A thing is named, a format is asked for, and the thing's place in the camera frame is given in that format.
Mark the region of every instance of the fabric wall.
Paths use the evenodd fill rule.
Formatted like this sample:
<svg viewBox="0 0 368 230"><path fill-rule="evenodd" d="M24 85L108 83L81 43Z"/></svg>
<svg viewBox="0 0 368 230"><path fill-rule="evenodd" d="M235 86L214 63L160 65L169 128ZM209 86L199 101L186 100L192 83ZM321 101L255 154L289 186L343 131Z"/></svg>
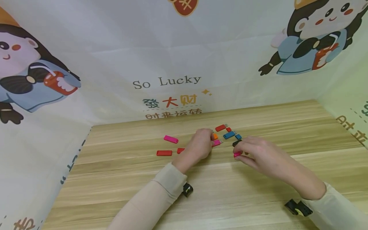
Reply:
<svg viewBox="0 0 368 230"><path fill-rule="evenodd" d="M366 0L0 6L0 230L42 225L92 125L315 99L368 53Z"/></svg>
<svg viewBox="0 0 368 230"><path fill-rule="evenodd" d="M331 86L318 101L365 147L368 146L368 55L349 77Z"/></svg>
<svg viewBox="0 0 368 230"><path fill-rule="evenodd" d="M52 73L70 77L66 67L47 63L57 60L41 48L0 8L1 230L42 226L91 128L84 118L89 108L79 89L67 95L73 90L59 86L59 76L56 83L51 81ZM38 52L44 57L38 58ZM42 77L50 79L55 90L39 82Z"/></svg>

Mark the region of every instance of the hat illustration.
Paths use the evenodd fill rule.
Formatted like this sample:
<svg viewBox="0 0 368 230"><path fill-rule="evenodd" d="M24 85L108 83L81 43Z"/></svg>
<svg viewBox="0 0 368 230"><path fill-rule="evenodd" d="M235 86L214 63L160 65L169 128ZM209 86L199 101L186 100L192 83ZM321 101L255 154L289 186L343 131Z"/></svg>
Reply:
<svg viewBox="0 0 368 230"><path fill-rule="evenodd" d="M14 20L10 14L8 14L3 8L0 7L0 24L15 25L20 27L20 25Z"/></svg>
<svg viewBox="0 0 368 230"><path fill-rule="evenodd" d="M309 4L311 4L315 1L317 1L317 0L295 0L294 7L295 7L296 10L298 10L298 9L300 9L300 8L306 6L306 5L309 5Z"/></svg>

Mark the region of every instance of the beige sleeve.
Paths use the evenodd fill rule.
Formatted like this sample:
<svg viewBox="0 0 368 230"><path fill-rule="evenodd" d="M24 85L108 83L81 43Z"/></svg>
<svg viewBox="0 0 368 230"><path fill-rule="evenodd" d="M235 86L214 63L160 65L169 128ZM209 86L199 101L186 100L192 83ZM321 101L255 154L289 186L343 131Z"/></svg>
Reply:
<svg viewBox="0 0 368 230"><path fill-rule="evenodd" d="M183 191L187 176L167 164L115 216L107 230L150 230Z"/></svg>
<svg viewBox="0 0 368 230"><path fill-rule="evenodd" d="M326 184L326 194L317 201L302 199L313 211L309 218L320 230L367 230L368 217L348 199Z"/></svg>

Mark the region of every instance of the wooden table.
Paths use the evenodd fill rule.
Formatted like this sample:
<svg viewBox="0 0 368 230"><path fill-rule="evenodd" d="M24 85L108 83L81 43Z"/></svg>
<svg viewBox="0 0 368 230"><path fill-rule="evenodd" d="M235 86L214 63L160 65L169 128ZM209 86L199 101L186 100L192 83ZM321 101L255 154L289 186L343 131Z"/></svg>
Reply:
<svg viewBox="0 0 368 230"><path fill-rule="evenodd" d="M95 126L43 229L105 229L197 128L224 123L244 137L275 142L368 212L367 150L316 101L304 101ZM163 141L164 135L179 143ZM180 197L155 229L316 229L308 218L292 216L283 207L299 198L292 188L234 160L234 141L214 148L188 173L194 193ZM158 157L157 150L174 154Z"/></svg>

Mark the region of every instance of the cartoon panda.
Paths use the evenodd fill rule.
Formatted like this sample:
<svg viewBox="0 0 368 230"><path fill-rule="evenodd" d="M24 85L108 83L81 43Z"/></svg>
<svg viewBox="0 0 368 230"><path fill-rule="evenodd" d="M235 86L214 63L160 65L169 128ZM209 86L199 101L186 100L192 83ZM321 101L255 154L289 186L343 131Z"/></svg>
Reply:
<svg viewBox="0 0 368 230"><path fill-rule="evenodd" d="M59 102L81 87L80 78L26 30L0 24L0 120L20 124L25 111Z"/></svg>
<svg viewBox="0 0 368 230"><path fill-rule="evenodd" d="M281 62L277 74L296 75L322 68L352 44L368 0L295 0L289 24L271 42L278 51L261 76Z"/></svg>

